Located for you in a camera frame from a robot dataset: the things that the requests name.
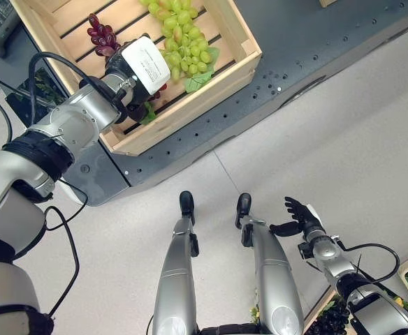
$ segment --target robotic hand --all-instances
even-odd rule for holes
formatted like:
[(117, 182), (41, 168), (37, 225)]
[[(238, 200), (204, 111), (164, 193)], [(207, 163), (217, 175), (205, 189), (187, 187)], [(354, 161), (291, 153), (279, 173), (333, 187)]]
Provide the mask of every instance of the robotic hand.
[(342, 251), (346, 249), (339, 237), (326, 234), (314, 208), (293, 198), (285, 200), (296, 221), (271, 225), (271, 232), (282, 237), (303, 232), (305, 242), (298, 246), (302, 258), (316, 260), (319, 270), (347, 303), (353, 315), (351, 325), (358, 335), (408, 334), (408, 312), (358, 273), (344, 257)]
[(52, 333), (30, 278), (13, 264), (46, 231), (35, 203), (52, 197), (55, 182), (100, 132), (128, 115), (140, 121), (140, 106), (169, 77), (154, 43), (141, 37), (109, 59), (102, 80), (90, 78), (95, 88), (83, 86), (0, 150), (0, 334)]

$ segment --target wire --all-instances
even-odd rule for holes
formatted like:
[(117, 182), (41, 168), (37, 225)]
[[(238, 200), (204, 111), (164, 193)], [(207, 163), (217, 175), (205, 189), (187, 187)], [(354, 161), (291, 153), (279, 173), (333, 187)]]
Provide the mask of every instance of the wire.
[[(79, 210), (77, 210), (77, 211), (74, 213), (74, 215), (72, 215), (70, 218), (68, 218), (68, 219), (66, 220), (66, 223), (69, 223), (69, 222), (71, 222), (71, 221), (86, 207), (86, 204), (87, 204), (87, 201), (88, 201), (89, 197), (87, 196), (87, 194), (86, 194), (84, 191), (82, 191), (82, 190), (80, 190), (78, 187), (76, 187), (76, 186), (74, 186), (74, 185), (68, 183), (67, 181), (64, 181), (64, 180), (61, 180), (61, 179), (60, 179), (59, 181), (60, 181), (61, 183), (65, 184), (65, 185), (67, 185), (67, 186), (73, 188), (73, 189), (76, 190), (77, 192), (83, 194), (84, 197), (85, 197), (85, 201), (83, 202), (83, 204), (81, 205), (81, 207), (79, 208)], [(64, 225), (64, 223), (62, 222), (62, 223), (60, 223), (59, 225), (54, 226), (53, 228), (46, 228), (46, 230), (48, 230), (48, 231), (51, 232), (51, 231), (53, 231), (53, 230), (56, 230), (56, 229), (62, 227), (63, 225)]]
[[(6, 84), (6, 83), (3, 82), (2, 80), (0, 80), (0, 84), (1, 84), (2, 86), (4, 86), (4, 87), (10, 89), (11, 91), (13, 91), (13, 93), (17, 94), (18, 96), (23, 96), (23, 97), (25, 97), (25, 98), (30, 98), (30, 93), (27, 93), (27, 92), (24, 91), (24, 90), (16, 89), (16, 88), (10, 86), (9, 84)], [(36, 102), (37, 102), (39, 105), (44, 106), (44, 107), (49, 107), (49, 108), (53, 108), (53, 107), (54, 107), (54, 105), (51, 105), (51, 104), (49, 104), (49, 103), (46, 103), (46, 102), (42, 101), (40, 98), (37, 98)]]
[(10, 118), (8, 117), (6, 110), (3, 109), (1, 105), (0, 105), (0, 111), (1, 111), (2, 116), (4, 117), (4, 119), (6, 120), (6, 124), (7, 124), (7, 143), (8, 143), (8, 142), (11, 141), (11, 139), (13, 137), (13, 129), (11, 127)]
[(69, 281), (69, 284), (66, 286), (66, 289), (61, 294), (61, 297), (57, 300), (55, 305), (52, 307), (52, 309), (48, 313), (49, 317), (51, 318), (54, 315), (54, 313), (57, 311), (59, 305), (61, 305), (61, 303), (63, 302), (64, 298), (66, 298), (66, 295), (71, 290), (73, 284), (75, 283), (75, 280), (78, 277), (78, 272), (80, 272), (80, 261), (78, 259), (77, 249), (75, 248), (75, 242), (73, 241), (72, 232), (71, 232), (71, 229), (69, 229), (66, 218), (64, 217), (63, 213), (55, 206), (49, 206), (48, 208), (45, 209), (44, 211), (45, 217), (47, 217), (47, 214), (50, 210), (53, 210), (55, 211), (55, 213), (58, 214), (59, 218), (62, 221), (61, 225), (63, 225), (64, 228), (66, 229), (66, 234), (67, 234), (67, 237), (69, 238), (69, 244), (71, 245), (71, 249), (72, 249), (73, 261), (75, 262), (75, 271), (73, 273), (71, 281)]
[(36, 63), (40, 59), (43, 58), (52, 58), (55, 59), (56, 61), (59, 61), (60, 63), (63, 63), (64, 65), (68, 66), (70, 69), (74, 70), (80, 77), (93, 89), (95, 89), (102, 97), (104, 97), (107, 101), (109, 100), (109, 97), (106, 96), (106, 94), (103, 92), (103, 90), (90, 78), (87, 76), (86, 73), (84, 73), (80, 68), (78, 68), (74, 63), (69, 61), (68, 59), (65, 59), (58, 54), (54, 54), (53, 52), (38, 52), (35, 54), (30, 62), (29, 62), (29, 92), (30, 92), (30, 104), (31, 104), (31, 120), (30, 120), (30, 125), (32, 125), (35, 121), (35, 104), (36, 104), (36, 96), (35, 96), (35, 69), (36, 69)]
[(310, 267), (312, 267), (313, 269), (315, 269), (315, 270), (317, 270), (317, 271), (319, 271), (319, 272), (322, 272), (321, 270), (319, 270), (319, 268), (316, 266), (316, 265), (313, 265), (313, 264), (311, 264), (310, 262), (306, 262)]
[(150, 329), (150, 324), (151, 324), (151, 322), (153, 321), (153, 318), (154, 318), (154, 314), (151, 315), (150, 321), (148, 321), (147, 331), (145, 332), (145, 335), (148, 335), (148, 330)]
[(400, 258), (398, 257), (398, 254), (393, 249), (389, 248), (388, 246), (384, 246), (383, 244), (379, 244), (379, 243), (366, 243), (366, 244), (359, 244), (357, 246), (352, 246), (351, 248), (346, 248), (345, 245), (341, 241), (337, 241), (337, 244), (341, 247), (343, 251), (347, 251), (347, 252), (361, 249), (361, 248), (375, 247), (375, 248), (382, 248), (384, 250), (387, 250), (389, 253), (392, 254), (392, 256), (395, 258), (395, 267), (387, 275), (382, 276), (381, 278), (378, 278), (372, 281), (371, 282), (372, 284), (376, 284), (376, 283), (385, 281), (398, 272), (398, 268), (400, 267)]

